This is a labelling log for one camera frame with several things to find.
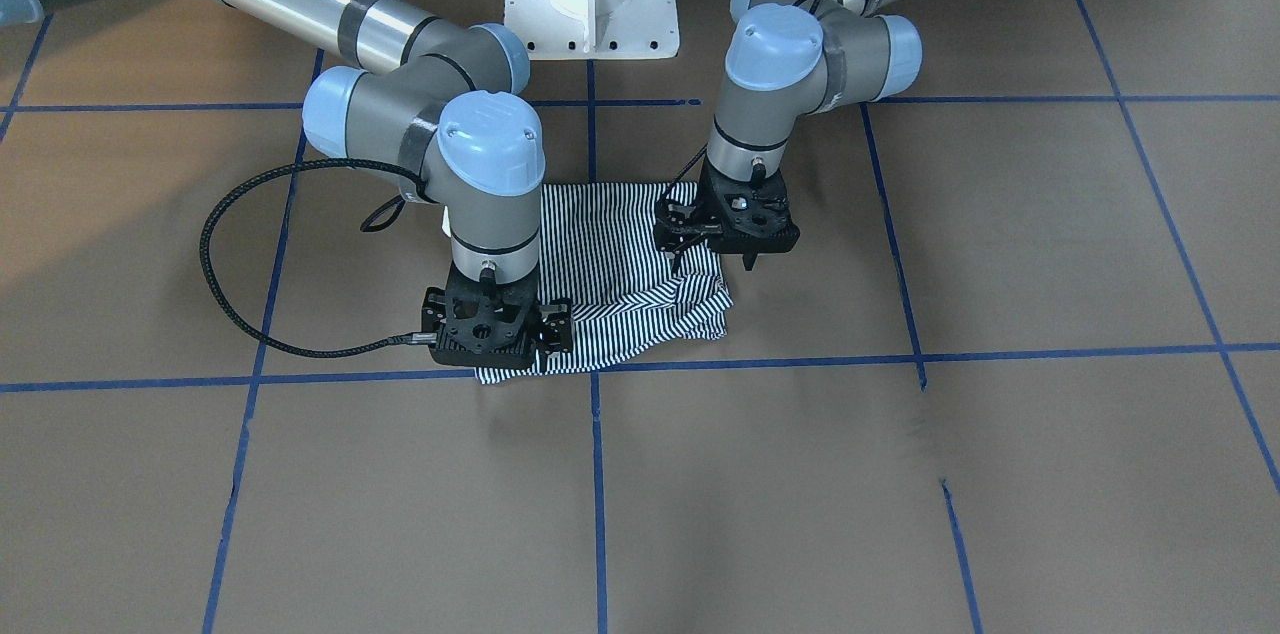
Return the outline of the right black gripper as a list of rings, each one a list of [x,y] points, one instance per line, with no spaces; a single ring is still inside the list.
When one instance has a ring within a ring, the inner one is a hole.
[[[445,288],[426,289],[422,301],[422,329],[435,336],[429,346],[433,360],[445,366],[524,370],[535,362],[535,338],[540,354],[572,354],[573,302],[538,305],[539,284],[538,269],[507,284],[449,270]]]

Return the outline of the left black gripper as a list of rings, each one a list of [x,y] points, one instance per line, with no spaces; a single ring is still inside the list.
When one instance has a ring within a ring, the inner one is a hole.
[[[687,248],[700,242],[717,254],[742,255],[744,270],[753,272],[759,254],[788,252],[799,237],[782,172],[736,181],[705,163],[690,205],[671,199],[668,190],[655,205],[655,247],[666,252],[672,277]]]

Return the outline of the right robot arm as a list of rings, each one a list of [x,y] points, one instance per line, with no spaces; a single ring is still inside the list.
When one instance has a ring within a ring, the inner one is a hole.
[[[38,22],[93,0],[3,0],[3,24]],[[320,152],[237,186],[210,213],[198,257],[224,314],[265,346],[301,357],[346,359],[424,346],[435,362],[525,370],[573,348],[573,305],[541,301],[540,119],[521,93],[530,60],[508,28],[456,26],[404,0],[212,0],[340,56],[302,105],[303,133]],[[424,296],[420,328],[343,350],[307,350],[248,324],[212,268],[212,233],[251,190],[301,172],[346,167],[398,181],[397,197],[364,231],[381,231],[408,202],[438,204],[451,219],[444,287]]]

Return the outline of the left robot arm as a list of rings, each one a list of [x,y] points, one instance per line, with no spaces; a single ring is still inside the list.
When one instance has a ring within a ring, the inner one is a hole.
[[[731,0],[736,28],[690,204],[662,195],[653,238],[672,268],[708,245],[751,268],[797,242],[781,163],[801,117],[874,102],[909,88],[922,37],[897,0]]]

